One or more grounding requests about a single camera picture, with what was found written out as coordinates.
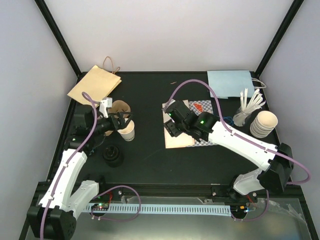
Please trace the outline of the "blue checkered paper bag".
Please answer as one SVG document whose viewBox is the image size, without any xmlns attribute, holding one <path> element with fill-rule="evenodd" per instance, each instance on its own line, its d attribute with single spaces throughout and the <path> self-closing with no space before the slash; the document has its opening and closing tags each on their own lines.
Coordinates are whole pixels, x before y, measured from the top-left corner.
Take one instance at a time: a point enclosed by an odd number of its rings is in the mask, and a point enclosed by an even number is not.
<svg viewBox="0 0 320 240">
<path fill-rule="evenodd" d="M 192 110 L 195 110 L 196 113 L 200 113 L 196 108 L 194 108 L 193 103 L 196 103 L 196 101 L 191 101 L 191 103 L 188 100 L 183 100 L 184 104 Z M 212 106 L 205 108 L 205 105 L 203 105 L 204 110 L 209 110 L 210 113 L 213 113 Z M 162 112 L 163 116 L 163 123 L 166 123 L 171 118 L 168 114 Z M 207 142 L 204 140 L 200 140 L 200 142 L 193 139 L 191 136 L 181 133 L 178 137 L 171 137 L 169 132 L 164 127 L 164 142 L 165 142 L 165 148 L 166 149 L 175 149 L 175 148 L 186 148 L 186 147 L 205 147 L 205 146 L 214 146 L 216 144 L 212 142 Z"/>
</svg>

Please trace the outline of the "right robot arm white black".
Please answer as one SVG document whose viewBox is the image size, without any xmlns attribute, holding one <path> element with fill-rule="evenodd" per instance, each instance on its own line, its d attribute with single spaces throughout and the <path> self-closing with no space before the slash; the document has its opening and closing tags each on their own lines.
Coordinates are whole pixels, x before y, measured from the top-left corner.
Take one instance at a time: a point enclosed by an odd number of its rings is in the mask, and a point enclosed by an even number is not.
<svg viewBox="0 0 320 240">
<path fill-rule="evenodd" d="M 294 164 L 287 159 L 292 149 L 285 143 L 276 146 L 259 141 L 235 128 L 224 125 L 219 117 L 204 111 L 197 115 L 183 101 L 172 100 L 163 112 L 170 117 L 163 125 L 171 137 L 182 133 L 200 142 L 211 142 L 229 149 L 257 166 L 256 170 L 235 176 L 222 192 L 233 202 L 249 193 L 268 190 L 283 193 Z"/>
</svg>

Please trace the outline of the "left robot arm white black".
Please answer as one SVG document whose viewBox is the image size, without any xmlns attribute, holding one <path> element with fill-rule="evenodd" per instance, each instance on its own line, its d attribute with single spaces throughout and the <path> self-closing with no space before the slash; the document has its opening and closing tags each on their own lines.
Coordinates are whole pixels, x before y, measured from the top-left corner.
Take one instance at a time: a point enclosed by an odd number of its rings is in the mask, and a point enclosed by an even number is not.
<svg viewBox="0 0 320 240">
<path fill-rule="evenodd" d="M 81 168 L 94 147 L 96 135 L 107 131 L 126 128 L 131 122 L 131 112 L 111 113 L 107 118 L 98 118 L 91 112 L 91 120 L 84 129 L 87 133 L 72 135 L 65 144 L 58 170 L 38 205 L 27 211 L 27 220 L 35 237 L 50 240 L 69 240 L 72 238 L 77 219 L 86 205 L 94 197 L 103 199 L 108 192 L 106 185 L 94 180 L 85 180 L 74 191 Z"/>
</svg>

